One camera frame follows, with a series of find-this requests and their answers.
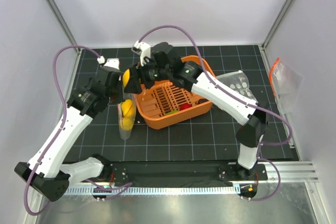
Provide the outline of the yellow lemon toy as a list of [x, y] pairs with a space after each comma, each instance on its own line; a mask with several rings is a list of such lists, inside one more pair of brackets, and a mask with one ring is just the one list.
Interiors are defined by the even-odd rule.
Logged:
[[130, 69], [127, 69], [122, 76], [122, 84], [124, 88], [128, 85], [130, 77], [131, 77], [131, 71]]

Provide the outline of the yellow mango toy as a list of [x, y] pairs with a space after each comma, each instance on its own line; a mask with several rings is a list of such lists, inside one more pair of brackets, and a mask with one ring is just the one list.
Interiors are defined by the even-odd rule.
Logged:
[[132, 118], [136, 114], [136, 110], [131, 99], [126, 99], [121, 103], [121, 111], [123, 117]]

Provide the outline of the single clear zip bag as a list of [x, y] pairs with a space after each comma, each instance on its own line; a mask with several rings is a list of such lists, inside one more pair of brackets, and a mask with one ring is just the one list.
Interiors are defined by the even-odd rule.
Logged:
[[122, 102], [117, 104], [119, 133], [122, 140], [130, 138], [135, 122], [136, 103], [133, 94], [124, 93]]

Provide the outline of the orange plastic basket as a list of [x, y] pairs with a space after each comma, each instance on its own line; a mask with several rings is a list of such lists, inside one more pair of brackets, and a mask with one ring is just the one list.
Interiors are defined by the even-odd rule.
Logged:
[[[210, 101], [197, 104], [199, 99], [205, 98], [178, 88], [167, 80], [156, 82], [150, 89], [146, 89], [144, 85], [141, 85], [141, 88], [142, 92], [134, 95], [136, 107], [145, 123], [155, 130], [205, 114], [213, 106]], [[180, 111], [183, 103], [189, 103], [192, 107]], [[173, 110], [179, 110], [179, 112], [166, 115]]]

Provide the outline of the red apple toy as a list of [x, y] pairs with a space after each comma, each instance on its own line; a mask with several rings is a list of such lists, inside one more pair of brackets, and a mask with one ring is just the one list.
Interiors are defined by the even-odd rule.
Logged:
[[191, 107], [192, 107], [191, 104], [189, 104], [189, 103], [183, 103], [183, 104], [180, 106], [180, 111], [189, 109], [189, 108], [191, 108]]

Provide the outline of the dark brown fruit toy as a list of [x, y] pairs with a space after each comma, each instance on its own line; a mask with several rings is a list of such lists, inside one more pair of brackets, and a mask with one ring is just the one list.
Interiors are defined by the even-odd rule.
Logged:
[[207, 101], [208, 101], [207, 99], [199, 99], [197, 104], [202, 104], [202, 103], [205, 103]]

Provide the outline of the clear zip bags stack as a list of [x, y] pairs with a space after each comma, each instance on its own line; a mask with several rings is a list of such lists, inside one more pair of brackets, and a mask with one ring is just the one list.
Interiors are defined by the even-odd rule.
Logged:
[[221, 74], [216, 76], [216, 78], [242, 96], [258, 102], [249, 88], [249, 80], [247, 76], [241, 70]]

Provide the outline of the yellow pear toy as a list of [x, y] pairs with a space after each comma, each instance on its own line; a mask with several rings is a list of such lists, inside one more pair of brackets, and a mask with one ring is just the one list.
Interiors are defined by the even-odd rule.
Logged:
[[122, 130], [130, 131], [134, 126], [135, 117], [134, 116], [122, 116], [119, 119], [119, 126]]

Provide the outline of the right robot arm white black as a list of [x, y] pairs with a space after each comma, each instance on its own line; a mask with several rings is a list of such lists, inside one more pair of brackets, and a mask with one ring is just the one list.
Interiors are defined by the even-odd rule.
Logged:
[[140, 61], [124, 73], [124, 91], [141, 94], [158, 81], [169, 81], [224, 110], [241, 125], [236, 133], [240, 144], [236, 173], [243, 180], [254, 176], [258, 145], [268, 124], [266, 113], [257, 109], [259, 103], [221, 83], [206, 70], [202, 59], [197, 62], [182, 60], [174, 47], [167, 42], [150, 46], [137, 41], [132, 51], [139, 55]]

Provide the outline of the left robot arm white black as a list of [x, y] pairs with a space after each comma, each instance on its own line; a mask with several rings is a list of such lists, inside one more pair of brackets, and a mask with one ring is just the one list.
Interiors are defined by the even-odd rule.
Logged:
[[106, 182], [111, 177], [111, 162], [100, 154], [68, 165], [63, 161], [84, 129], [109, 106], [110, 99], [120, 101], [120, 76], [121, 71], [116, 67], [100, 67], [96, 77], [71, 94], [66, 118], [59, 121], [38, 153], [14, 168], [22, 180], [49, 201], [57, 201], [73, 184], [89, 178]]

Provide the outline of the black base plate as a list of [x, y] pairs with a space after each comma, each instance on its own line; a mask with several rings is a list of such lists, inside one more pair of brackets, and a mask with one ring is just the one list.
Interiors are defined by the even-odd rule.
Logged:
[[234, 182], [267, 181], [264, 164], [247, 171], [233, 160], [112, 162], [94, 182], [112, 181], [116, 186], [128, 182], [133, 187], [187, 188], [215, 187]]

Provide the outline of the left aluminium frame post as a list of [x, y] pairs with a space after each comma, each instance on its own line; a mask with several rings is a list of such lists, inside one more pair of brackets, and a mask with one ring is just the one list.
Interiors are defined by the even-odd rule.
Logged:
[[57, 3], [55, 0], [45, 0], [47, 5], [49, 6], [51, 12], [53, 13], [55, 19], [57, 20], [58, 24], [60, 25], [61, 29], [63, 30], [65, 36], [69, 40], [71, 45], [76, 45], [77, 42], [75, 40], [75, 37], [73, 36], [72, 32], [70, 31], [70, 28], [65, 21]]

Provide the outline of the zip bag on right wall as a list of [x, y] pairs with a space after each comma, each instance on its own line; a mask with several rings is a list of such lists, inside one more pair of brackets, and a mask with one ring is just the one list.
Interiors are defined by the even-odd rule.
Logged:
[[293, 111], [303, 82], [303, 76], [294, 71], [281, 58], [272, 65], [268, 79], [278, 110], [281, 114]]

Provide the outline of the aluminium rail profile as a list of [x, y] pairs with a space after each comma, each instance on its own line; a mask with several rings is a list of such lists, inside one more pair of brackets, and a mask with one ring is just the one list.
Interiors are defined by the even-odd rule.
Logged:
[[309, 161], [274, 162], [282, 183], [315, 183], [318, 176]]

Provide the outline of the right aluminium frame post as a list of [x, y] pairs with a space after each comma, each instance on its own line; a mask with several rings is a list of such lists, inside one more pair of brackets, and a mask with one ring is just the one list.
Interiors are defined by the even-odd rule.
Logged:
[[285, 0], [285, 2], [283, 3], [275, 21], [273, 22], [270, 31], [268, 32], [264, 42], [261, 44], [261, 47], [263, 50], [265, 50], [270, 42], [272, 41], [275, 33], [277, 32], [277, 30], [279, 29], [282, 21], [284, 20], [285, 16], [287, 15], [287, 13], [290, 11], [291, 6], [293, 5], [295, 0]]

